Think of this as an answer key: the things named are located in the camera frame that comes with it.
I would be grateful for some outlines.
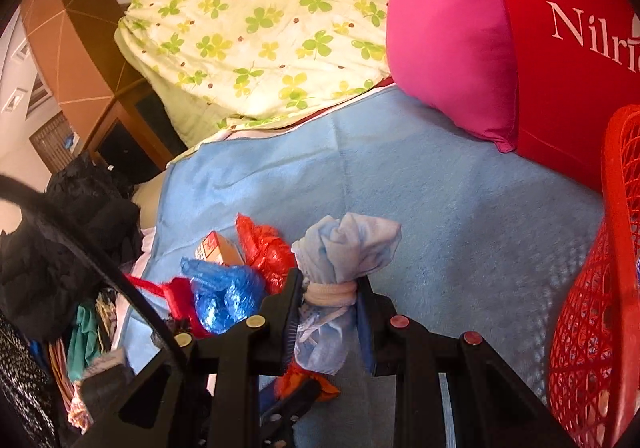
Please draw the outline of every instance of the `laundry basket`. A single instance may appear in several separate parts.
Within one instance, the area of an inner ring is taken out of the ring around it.
[[[581,447],[610,448],[636,410],[640,374],[640,106],[618,110],[602,155],[605,216],[564,302],[549,403]]]

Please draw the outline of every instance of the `black clothing pile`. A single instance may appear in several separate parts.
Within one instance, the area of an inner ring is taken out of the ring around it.
[[[135,262],[142,248],[132,192],[125,177],[94,165],[85,153],[51,177],[46,198],[122,266]],[[16,231],[0,237],[0,311],[39,342],[60,338],[78,304],[95,299],[103,285],[61,241],[27,212]]]

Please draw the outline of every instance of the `pink fabric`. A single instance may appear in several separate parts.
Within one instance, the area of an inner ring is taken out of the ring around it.
[[[389,0],[386,52],[408,95],[501,152],[516,144],[516,58],[504,0]]]

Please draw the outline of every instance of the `blue plastic bag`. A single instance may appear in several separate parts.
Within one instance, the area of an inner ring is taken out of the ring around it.
[[[183,258],[180,269],[191,280],[198,319],[212,334],[256,314],[265,296],[264,280],[246,265]]]

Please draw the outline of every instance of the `yellow floral blanket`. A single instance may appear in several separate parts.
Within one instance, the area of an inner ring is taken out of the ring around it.
[[[193,147],[281,128],[388,76],[387,0],[133,0],[120,50]]]

